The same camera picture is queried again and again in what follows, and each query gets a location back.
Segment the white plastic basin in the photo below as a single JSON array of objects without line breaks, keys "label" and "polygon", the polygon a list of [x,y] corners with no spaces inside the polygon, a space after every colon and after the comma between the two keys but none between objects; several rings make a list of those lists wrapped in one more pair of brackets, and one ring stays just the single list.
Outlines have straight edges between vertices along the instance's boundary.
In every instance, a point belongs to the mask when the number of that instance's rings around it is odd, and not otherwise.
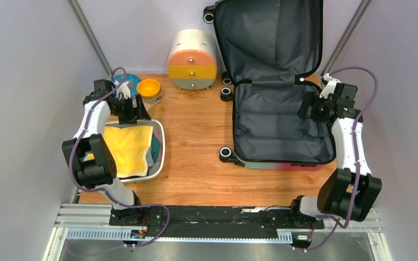
[{"label": "white plastic basin", "polygon": [[160,157],[158,159],[158,162],[153,167],[151,167],[150,169],[148,168],[148,172],[147,172],[146,176],[144,176],[144,177],[138,177],[138,176],[132,176],[132,177],[129,177],[129,178],[119,178],[118,177],[118,179],[120,179],[123,183],[148,181],[148,180],[156,178],[160,174],[160,172],[162,171],[162,168],[164,166],[164,159],[165,159],[166,144],[165,144],[164,128],[163,128],[163,125],[157,120],[139,120],[135,124],[128,124],[128,125],[121,125],[118,121],[106,123],[106,127],[107,126],[112,126],[112,127],[119,127],[119,128],[142,126],[142,125],[152,126],[153,130],[158,131],[158,137],[159,137],[159,140],[161,142]]}]

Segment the dark green garment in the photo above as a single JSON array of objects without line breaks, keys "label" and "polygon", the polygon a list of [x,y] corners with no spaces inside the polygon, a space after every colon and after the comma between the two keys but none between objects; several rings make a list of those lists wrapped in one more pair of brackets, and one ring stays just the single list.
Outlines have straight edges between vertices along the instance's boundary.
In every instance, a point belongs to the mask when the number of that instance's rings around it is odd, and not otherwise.
[{"label": "dark green garment", "polygon": [[161,144],[159,146],[150,146],[148,153],[146,155],[147,167],[150,169],[153,167],[160,157],[161,153]]}]

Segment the yellow towel white trim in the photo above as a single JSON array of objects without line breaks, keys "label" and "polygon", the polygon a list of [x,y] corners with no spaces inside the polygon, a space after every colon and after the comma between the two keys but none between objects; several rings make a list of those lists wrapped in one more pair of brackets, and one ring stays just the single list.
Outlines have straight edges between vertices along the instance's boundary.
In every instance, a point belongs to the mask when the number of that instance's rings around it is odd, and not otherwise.
[{"label": "yellow towel white trim", "polygon": [[152,126],[107,126],[103,137],[116,163],[119,178],[146,176],[149,168],[146,156],[152,143]]}]

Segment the pink and teal kids suitcase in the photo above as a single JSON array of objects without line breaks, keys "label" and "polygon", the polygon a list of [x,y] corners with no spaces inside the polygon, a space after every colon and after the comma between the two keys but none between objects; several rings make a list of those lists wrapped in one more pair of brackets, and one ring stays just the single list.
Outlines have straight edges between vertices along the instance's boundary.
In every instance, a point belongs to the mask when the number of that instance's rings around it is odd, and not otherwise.
[{"label": "pink and teal kids suitcase", "polygon": [[317,171],[336,158],[330,126],[299,116],[320,91],[308,80],[323,52],[323,1],[216,1],[214,27],[232,104],[233,146],[219,159],[247,169]]}]

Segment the round pastel drawer cabinet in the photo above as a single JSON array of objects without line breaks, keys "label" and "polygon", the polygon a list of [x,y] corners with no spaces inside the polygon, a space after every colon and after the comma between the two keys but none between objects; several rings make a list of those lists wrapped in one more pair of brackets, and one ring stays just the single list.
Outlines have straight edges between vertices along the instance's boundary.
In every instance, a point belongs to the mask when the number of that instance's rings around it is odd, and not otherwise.
[{"label": "round pastel drawer cabinet", "polygon": [[177,89],[211,89],[218,73],[217,44],[201,29],[179,31],[171,44],[167,73]]}]

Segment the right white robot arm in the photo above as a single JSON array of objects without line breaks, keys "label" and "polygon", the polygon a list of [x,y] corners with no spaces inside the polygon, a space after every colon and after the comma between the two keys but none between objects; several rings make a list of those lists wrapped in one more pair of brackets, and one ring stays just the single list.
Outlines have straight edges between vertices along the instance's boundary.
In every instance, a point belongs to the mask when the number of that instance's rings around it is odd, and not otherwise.
[{"label": "right white robot arm", "polygon": [[341,217],[350,221],[366,219],[381,189],[364,154],[362,110],[356,109],[355,85],[338,83],[322,92],[307,91],[298,111],[301,119],[326,123],[335,140],[337,167],[316,196],[298,196],[291,203],[288,219],[292,226],[304,227],[310,218]]}]

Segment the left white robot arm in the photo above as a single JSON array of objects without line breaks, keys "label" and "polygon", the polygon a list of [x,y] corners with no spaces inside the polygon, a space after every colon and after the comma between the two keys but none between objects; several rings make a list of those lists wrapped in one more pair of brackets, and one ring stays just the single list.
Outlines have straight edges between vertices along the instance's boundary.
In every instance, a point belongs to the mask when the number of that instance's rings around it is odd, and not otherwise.
[{"label": "left white robot arm", "polygon": [[103,133],[111,115],[117,116],[120,124],[149,120],[142,96],[131,95],[124,81],[99,79],[94,81],[94,91],[84,98],[83,108],[79,130],[62,143],[70,178],[79,190],[100,192],[110,200],[111,218],[139,225],[145,219],[145,206],[117,177],[117,166]]}]

